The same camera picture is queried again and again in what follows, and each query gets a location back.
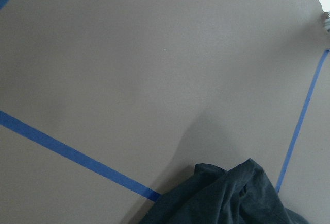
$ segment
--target white floor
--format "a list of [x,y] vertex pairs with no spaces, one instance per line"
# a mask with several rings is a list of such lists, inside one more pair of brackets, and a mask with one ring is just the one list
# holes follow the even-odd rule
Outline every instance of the white floor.
[[[276,183],[329,47],[317,0],[10,0],[0,110],[164,193],[196,163]],[[280,197],[330,219],[330,59]],[[152,202],[0,127],[0,223],[137,223]]]

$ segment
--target dark fabric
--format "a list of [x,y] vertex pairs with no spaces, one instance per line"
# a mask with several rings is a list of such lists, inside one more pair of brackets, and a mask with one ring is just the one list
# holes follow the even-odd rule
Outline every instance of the dark fabric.
[[283,207],[263,168],[252,159],[225,171],[197,164],[194,175],[162,195],[140,224],[308,224]]

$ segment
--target black garment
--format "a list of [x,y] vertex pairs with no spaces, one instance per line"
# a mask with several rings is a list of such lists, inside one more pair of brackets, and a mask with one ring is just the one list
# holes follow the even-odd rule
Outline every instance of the black garment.
[[194,175],[162,195],[140,224],[308,224],[283,207],[263,168],[252,159],[225,171],[197,164]]

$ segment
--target black cloth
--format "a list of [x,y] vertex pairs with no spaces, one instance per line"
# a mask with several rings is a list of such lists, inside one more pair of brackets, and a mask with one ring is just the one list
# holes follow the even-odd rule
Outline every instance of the black cloth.
[[252,159],[226,171],[197,164],[194,175],[162,195],[140,224],[308,224],[283,207],[263,168]]

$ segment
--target gray surface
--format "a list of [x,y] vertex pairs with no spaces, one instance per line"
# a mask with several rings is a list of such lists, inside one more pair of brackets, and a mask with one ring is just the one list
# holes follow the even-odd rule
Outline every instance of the gray surface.
[[[328,47],[321,15],[317,0],[11,0],[0,12],[0,109],[161,193],[195,163],[247,158],[275,184]],[[330,149],[329,72],[280,194],[311,223],[330,218],[319,209],[329,174],[312,187]],[[152,204],[0,135],[0,223],[136,223]]]

